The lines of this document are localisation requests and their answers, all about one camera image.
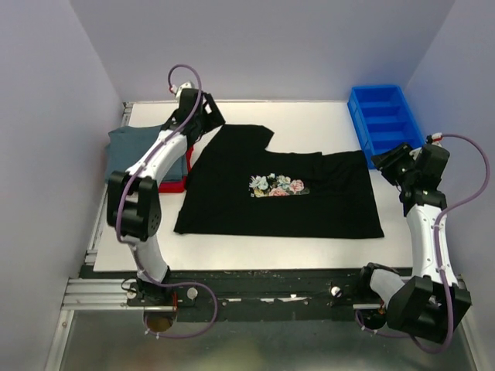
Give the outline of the black floral print t-shirt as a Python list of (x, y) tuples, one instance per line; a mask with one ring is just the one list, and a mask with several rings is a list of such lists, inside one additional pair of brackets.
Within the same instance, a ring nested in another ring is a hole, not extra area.
[(188, 175), (175, 232), (384, 237), (363, 152), (270, 152), (273, 135), (260, 125), (224, 125)]

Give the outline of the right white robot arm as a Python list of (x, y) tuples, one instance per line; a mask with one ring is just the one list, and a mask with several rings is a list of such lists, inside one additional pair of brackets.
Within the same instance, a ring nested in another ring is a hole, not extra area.
[(438, 189), (448, 160), (449, 152), (439, 145), (413, 148), (405, 142), (372, 156), (375, 168), (400, 190), (413, 265), (411, 277), (404, 281), (394, 268), (369, 263), (355, 286), (361, 301), (383, 302), (389, 328), (437, 344), (452, 338), (472, 304), (449, 261), (447, 201)]

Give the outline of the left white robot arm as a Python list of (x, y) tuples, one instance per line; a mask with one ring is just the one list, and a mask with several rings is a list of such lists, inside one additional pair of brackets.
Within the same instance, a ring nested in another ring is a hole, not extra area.
[(130, 248), (137, 277), (148, 282), (145, 296), (154, 305), (164, 305), (172, 293), (166, 282), (169, 265), (156, 237), (162, 218), (159, 184), (204, 134), (225, 124), (211, 94), (183, 87), (177, 96), (178, 108), (159, 128), (150, 148), (125, 171), (112, 172), (108, 180), (107, 224), (114, 227), (118, 242)]

